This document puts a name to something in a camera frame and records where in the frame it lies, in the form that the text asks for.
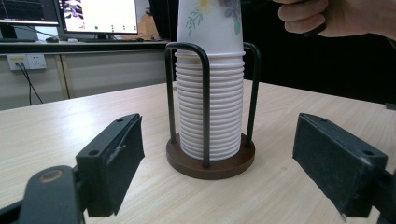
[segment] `round wooden base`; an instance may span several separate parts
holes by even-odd
[[[246,171],[254,161],[256,148],[251,143],[245,147],[246,136],[241,133],[241,147],[239,151],[229,159],[222,161],[211,161],[209,168],[204,168],[203,161],[191,158],[180,147],[180,135],[176,136],[177,142],[166,144],[166,158],[169,164],[183,175],[198,179],[224,179],[239,175]]]

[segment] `hand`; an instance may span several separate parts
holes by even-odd
[[[288,32],[302,34],[326,22],[322,36],[378,34],[396,38],[396,0],[274,0]]]

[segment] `desk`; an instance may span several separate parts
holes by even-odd
[[[251,81],[245,81],[246,133]],[[87,223],[345,223],[329,199],[292,159],[299,113],[328,119],[389,155],[396,167],[396,111],[383,105],[260,83],[252,140],[253,164],[222,180],[185,176],[167,162],[170,139],[165,84],[0,112],[0,207],[23,196],[35,173],[74,166],[75,156],[110,122],[139,113],[142,160],[116,217]],[[376,223],[348,218],[347,223]]]
[[[0,54],[11,53],[44,53],[44,54],[66,54],[78,52],[106,52],[106,51],[125,51],[125,50],[147,50],[165,49],[167,42],[131,42],[131,43],[83,43],[67,42],[59,43],[2,43],[0,44]]]

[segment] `floral paper cup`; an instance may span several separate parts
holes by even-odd
[[[244,51],[240,0],[180,0],[177,42],[196,44],[208,55]]]

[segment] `power outlet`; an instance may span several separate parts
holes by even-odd
[[[27,62],[26,55],[24,54],[8,54],[7,55],[9,69],[11,71],[20,71],[21,69],[17,66],[17,63],[23,63],[25,69],[29,69],[29,63]]]
[[[26,54],[27,62],[30,69],[44,69],[47,68],[44,54]]]

